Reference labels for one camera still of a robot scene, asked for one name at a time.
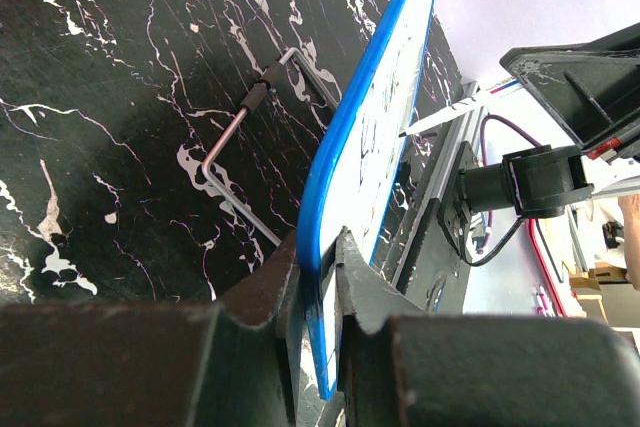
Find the blue whiteboard frame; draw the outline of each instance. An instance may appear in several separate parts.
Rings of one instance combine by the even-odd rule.
[[[391,34],[397,24],[400,12],[406,0],[391,0],[367,49],[358,64],[355,74],[340,102],[327,133],[313,159],[309,176],[305,184],[300,214],[298,217],[296,251],[301,269],[302,287],[305,296],[306,319],[309,328],[311,347],[314,358],[318,390],[320,397],[328,400],[335,390],[335,382],[329,385],[327,375],[327,352],[324,337],[324,318],[322,311],[322,270],[323,259],[320,252],[320,228],[322,214],[329,185],[333,178],[336,165],[349,133],[353,128],[356,114],[371,86],[374,73],[380,64]],[[425,13],[431,17],[432,11]],[[431,19],[425,32],[425,51]],[[416,85],[413,105],[420,82]]]

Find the black cable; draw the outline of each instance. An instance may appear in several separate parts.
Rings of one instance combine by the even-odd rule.
[[[489,156],[487,154],[487,142],[486,142],[485,131],[486,131],[486,128],[487,128],[487,122],[489,122],[490,120],[496,120],[496,121],[500,122],[501,124],[509,127],[511,130],[513,130],[516,134],[520,135],[524,140],[529,142],[534,147],[541,147],[542,146],[542,144],[540,142],[538,142],[531,135],[529,135],[523,128],[517,126],[516,124],[511,122],[509,119],[506,119],[505,117],[502,117],[501,115],[489,114],[484,119],[482,119],[482,122],[480,123],[480,150],[481,150],[481,154],[482,154],[482,161],[484,162],[485,166],[487,166],[489,164]],[[482,244],[480,244],[480,247],[478,247],[476,249],[476,251],[479,254],[482,253],[482,251],[484,251],[484,249],[487,248],[487,245],[489,245],[489,238],[491,237],[491,230],[490,229],[491,229],[492,225],[493,225],[493,211],[489,211],[489,214],[488,214],[488,217],[487,217],[487,230],[488,230],[488,232],[485,234],[484,240],[482,241]]]
[[[558,267],[556,263],[553,261],[553,256],[551,255],[551,250],[549,249],[549,245],[547,245],[547,240],[544,238],[544,234],[542,233],[542,228],[540,227],[540,221],[538,219],[535,220],[536,229],[538,230],[538,235],[542,239],[542,245],[544,245],[544,250],[547,251],[547,256],[549,256],[549,260],[551,260],[551,266],[553,267],[553,271],[556,273],[556,279],[558,282],[564,282],[564,269],[562,270],[562,275],[558,272]]]
[[[511,228],[509,229],[509,231],[504,235],[504,237],[502,237],[502,239],[500,239],[500,242],[496,244],[493,250],[476,262],[472,262],[467,257],[467,248],[465,245],[465,239],[467,238],[468,232],[465,232],[464,235],[460,236],[460,242],[462,245],[458,247],[458,255],[460,255],[460,258],[467,265],[469,265],[469,267],[481,267],[485,264],[488,264],[494,259],[496,255],[500,253],[500,251],[504,248],[504,246],[507,245],[507,242],[511,240],[511,237],[513,237],[513,235],[518,231],[518,229],[524,223],[525,220],[526,219],[524,217],[518,217],[516,221],[513,223],[513,225],[511,226]]]

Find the person's hand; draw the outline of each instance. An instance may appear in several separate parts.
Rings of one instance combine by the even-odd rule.
[[[625,219],[640,220],[640,194],[618,197],[618,205]]]

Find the purple cable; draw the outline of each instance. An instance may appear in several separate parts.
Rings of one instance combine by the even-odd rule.
[[[529,142],[531,145],[533,145],[534,147],[542,146],[542,144],[540,142],[538,142],[536,139],[531,137],[522,128],[518,127],[516,124],[511,122],[509,119],[505,119],[501,115],[489,114],[484,119],[482,119],[482,123],[480,124],[480,150],[481,150],[481,153],[482,153],[482,162],[484,162],[485,166],[487,165],[488,158],[489,158],[489,156],[487,155],[487,143],[486,143],[486,140],[485,140],[485,130],[487,128],[487,122],[489,122],[490,120],[497,120],[498,122],[503,123],[507,127],[509,127],[512,130],[514,130],[516,133],[518,133],[522,137],[524,137],[524,139],[527,142]],[[489,214],[487,216],[487,233],[484,236],[484,241],[482,242],[482,245],[476,250],[476,252],[478,254],[484,253],[484,249],[486,249],[487,245],[489,245],[489,238],[491,237],[491,227],[492,226],[493,226],[493,211],[490,210]]]

